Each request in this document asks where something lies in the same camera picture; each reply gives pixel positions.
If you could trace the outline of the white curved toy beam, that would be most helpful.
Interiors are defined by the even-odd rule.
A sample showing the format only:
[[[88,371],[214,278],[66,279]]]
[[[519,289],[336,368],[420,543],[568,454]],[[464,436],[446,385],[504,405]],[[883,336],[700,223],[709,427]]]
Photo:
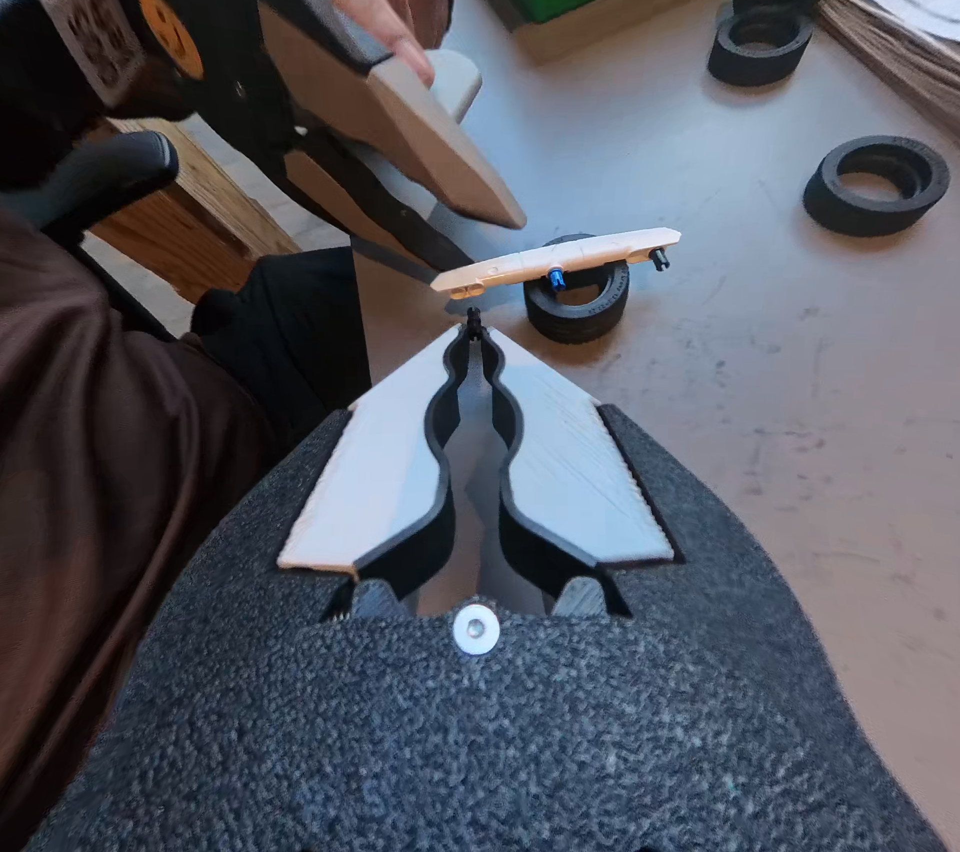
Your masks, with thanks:
[[[618,234],[562,239],[557,244],[510,253],[498,258],[474,262],[441,272],[430,288],[450,299],[463,300],[484,295],[499,286],[550,279],[554,273],[564,277],[625,262],[657,261],[654,253],[664,253],[677,245],[682,234],[665,227]]]

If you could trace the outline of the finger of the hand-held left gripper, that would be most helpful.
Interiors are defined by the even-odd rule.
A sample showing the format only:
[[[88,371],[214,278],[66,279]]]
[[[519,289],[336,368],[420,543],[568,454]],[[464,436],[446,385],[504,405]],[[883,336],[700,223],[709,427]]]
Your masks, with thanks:
[[[293,101],[347,140],[375,150],[463,217],[520,230],[510,188],[402,59],[357,71],[273,8],[258,4],[267,54]]]
[[[341,231],[434,272],[457,266],[456,244],[395,197],[351,152],[326,150],[325,169],[303,150],[284,160],[286,180],[306,208],[323,212]]]

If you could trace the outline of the wooden table leg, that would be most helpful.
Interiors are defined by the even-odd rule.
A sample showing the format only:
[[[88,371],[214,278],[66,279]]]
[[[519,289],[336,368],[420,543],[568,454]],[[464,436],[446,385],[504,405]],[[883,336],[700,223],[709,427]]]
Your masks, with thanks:
[[[238,291],[264,257],[301,248],[237,186],[178,123],[103,120],[81,143],[113,143],[121,134],[153,131],[178,159],[174,184],[95,226],[92,234],[196,304],[211,288]]]

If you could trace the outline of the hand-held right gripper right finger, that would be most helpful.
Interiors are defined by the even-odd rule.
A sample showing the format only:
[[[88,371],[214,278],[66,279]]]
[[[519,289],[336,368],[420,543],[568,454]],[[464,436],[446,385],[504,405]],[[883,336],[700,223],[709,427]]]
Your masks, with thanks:
[[[506,446],[499,542],[513,570],[555,600],[586,577],[618,601],[614,571],[675,561],[594,396],[499,330],[485,331],[485,378]]]

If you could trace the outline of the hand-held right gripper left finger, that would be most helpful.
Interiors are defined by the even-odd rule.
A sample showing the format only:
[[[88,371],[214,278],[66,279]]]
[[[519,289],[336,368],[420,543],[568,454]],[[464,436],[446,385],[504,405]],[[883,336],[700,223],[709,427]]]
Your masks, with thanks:
[[[449,560],[455,510],[446,446],[460,424],[454,326],[349,408],[277,558],[282,570],[418,591]]]

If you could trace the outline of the grey desk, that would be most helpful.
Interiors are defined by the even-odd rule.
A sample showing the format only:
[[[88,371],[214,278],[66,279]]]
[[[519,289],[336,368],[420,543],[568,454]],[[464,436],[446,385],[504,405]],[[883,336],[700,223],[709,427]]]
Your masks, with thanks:
[[[874,748],[958,850],[958,146],[817,29],[768,90],[716,83],[727,0],[600,0],[546,25],[455,0],[445,48],[483,87],[463,128],[528,217],[433,210],[474,258],[664,225],[603,342],[555,346],[517,291],[483,309],[617,404],[749,527],[794,590]],[[802,204],[834,147],[915,138],[945,198],[876,240]]]

